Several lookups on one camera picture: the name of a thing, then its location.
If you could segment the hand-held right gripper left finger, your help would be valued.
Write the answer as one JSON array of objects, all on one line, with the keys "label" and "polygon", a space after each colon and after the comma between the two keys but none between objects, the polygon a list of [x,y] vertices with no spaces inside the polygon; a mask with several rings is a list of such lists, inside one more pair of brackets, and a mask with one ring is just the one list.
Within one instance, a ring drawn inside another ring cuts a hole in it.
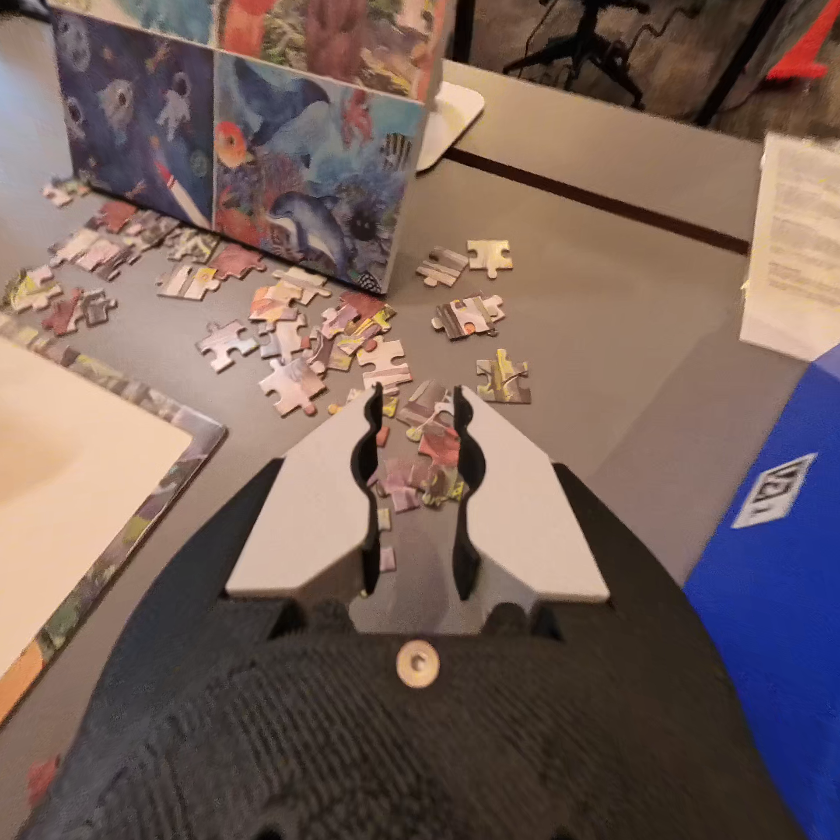
[{"label": "hand-held right gripper left finger", "polygon": [[369,481],[382,406],[375,385],[286,452],[227,578],[228,597],[315,606],[373,594],[381,540]]}]

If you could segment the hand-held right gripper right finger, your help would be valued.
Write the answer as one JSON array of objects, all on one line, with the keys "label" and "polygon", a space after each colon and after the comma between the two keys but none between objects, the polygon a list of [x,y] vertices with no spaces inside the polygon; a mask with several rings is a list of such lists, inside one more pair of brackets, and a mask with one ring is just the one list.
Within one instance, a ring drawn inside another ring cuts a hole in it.
[{"label": "hand-held right gripper right finger", "polygon": [[611,593],[551,458],[476,392],[453,394],[458,472],[451,633],[478,634],[500,605],[527,618]]}]

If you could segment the puzzle frame tray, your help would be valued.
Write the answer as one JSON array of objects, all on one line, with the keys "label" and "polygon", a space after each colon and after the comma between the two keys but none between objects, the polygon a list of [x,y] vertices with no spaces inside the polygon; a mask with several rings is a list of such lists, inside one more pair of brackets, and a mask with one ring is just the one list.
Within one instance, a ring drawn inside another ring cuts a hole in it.
[{"label": "puzzle frame tray", "polygon": [[3,725],[227,432],[2,316]]}]

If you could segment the black metal leg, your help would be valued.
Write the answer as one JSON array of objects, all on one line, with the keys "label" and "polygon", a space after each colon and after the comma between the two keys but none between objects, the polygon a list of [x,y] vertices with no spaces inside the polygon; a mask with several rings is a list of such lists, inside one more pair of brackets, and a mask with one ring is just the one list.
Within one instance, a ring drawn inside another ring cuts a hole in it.
[{"label": "black metal leg", "polygon": [[788,1],[764,1],[751,22],[746,35],[734,51],[729,63],[710,90],[706,100],[691,120],[694,126],[705,129],[721,110],[724,102],[734,89],[742,72],[769,33],[776,19],[781,15]]}]

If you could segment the red object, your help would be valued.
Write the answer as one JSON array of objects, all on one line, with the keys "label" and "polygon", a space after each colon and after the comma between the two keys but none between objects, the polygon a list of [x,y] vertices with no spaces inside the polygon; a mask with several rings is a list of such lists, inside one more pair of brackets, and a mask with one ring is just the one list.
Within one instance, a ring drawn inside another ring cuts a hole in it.
[{"label": "red object", "polygon": [[763,78],[770,82],[823,79],[827,65],[818,57],[838,15],[838,1],[796,2],[784,21]]}]

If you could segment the pile of jigsaw pieces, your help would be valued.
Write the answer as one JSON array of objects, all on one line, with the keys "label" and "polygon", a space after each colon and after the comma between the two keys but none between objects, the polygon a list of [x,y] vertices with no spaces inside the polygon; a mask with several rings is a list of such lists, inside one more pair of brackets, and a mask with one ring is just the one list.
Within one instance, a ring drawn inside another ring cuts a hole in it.
[{"label": "pile of jigsaw pieces", "polygon": [[310,356],[314,341],[298,335],[308,326],[304,313],[291,306],[300,287],[278,282],[256,289],[248,325],[242,303],[206,309],[203,300],[217,292],[228,267],[264,269],[256,254],[226,245],[216,249],[209,265],[171,266],[156,280],[142,278],[135,269],[126,275],[126,265],[142,255],[144,234],[174,245],[216,242],[174,219],[106,203],[89,224],[52,246],[42,264],[2,277],[2,316],[205,415],[184,401],[186,392],[202,391],[208,407],[209,372],[217,376],[229,369],[235,363],[232,353],[242,359],[261,353],[259,389],[276,397],[275,411],[315,414],[312,398],[326,387],[324,364]]}]

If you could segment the illustrated puzzle box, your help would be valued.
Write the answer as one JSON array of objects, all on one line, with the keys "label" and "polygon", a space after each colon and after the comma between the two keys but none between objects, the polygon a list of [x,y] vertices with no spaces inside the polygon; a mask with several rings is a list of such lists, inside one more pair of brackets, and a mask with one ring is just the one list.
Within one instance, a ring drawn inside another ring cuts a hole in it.
[{"label": "illustrated puzzle box", "polygon": [[372,292],[454,2],[48,2],[73,172]]}]

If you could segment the black office chair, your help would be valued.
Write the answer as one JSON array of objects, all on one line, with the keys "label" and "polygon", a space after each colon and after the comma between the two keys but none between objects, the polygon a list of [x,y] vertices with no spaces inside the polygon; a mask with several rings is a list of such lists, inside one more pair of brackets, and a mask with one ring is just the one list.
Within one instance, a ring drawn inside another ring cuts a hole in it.
[{"label": "black office chair", "polygon": [[601,12],[609,7],[630,9],[642,15],[649,14],[650,6],[641,1],[581,1],[581,18],[572,35],[550,38],[544,47],[505,65],[501,73],[504,76],[514,70],[535,67],[549,67],[559,60],[570,60],[570,67],[563,82],[563,90],[571,91],[579,79],[583,65],[589,62],[609,80],[613,81],[632,97],[631,107],[644,111],[644,93],[627,70],[627,57],[617,42],[597,34],[597,22]]}]

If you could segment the blue plastic bin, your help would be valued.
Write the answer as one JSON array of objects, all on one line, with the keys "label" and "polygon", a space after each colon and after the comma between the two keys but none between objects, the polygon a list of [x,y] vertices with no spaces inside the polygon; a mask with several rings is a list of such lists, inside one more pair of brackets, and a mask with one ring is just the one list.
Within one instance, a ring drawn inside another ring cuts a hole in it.
[{"label": "blue plastic bin", "polygon": [[839,348],[793,390],[684,591],[809,838],[839,838]]}]

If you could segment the printed paper sheet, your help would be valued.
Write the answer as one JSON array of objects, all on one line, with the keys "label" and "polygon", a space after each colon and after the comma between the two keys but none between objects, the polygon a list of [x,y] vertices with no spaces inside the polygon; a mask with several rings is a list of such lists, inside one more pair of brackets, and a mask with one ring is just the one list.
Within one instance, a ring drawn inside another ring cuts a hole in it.
[{"label": "printed paper sheet", "polygon": [[839,342],[838,143],[769,133],[740,340],[804,362]]}]

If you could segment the white stand base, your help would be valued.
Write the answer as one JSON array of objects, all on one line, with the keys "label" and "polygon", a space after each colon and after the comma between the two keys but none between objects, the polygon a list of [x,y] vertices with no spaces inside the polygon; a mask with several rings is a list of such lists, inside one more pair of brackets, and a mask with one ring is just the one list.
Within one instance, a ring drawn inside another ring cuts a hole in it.
[{"label": "white stand base", "polygon": [[485,106],[486,101],[478,91],[443,80],[426,120],[416,158],[416,174],[433,168],[478,120]]}]

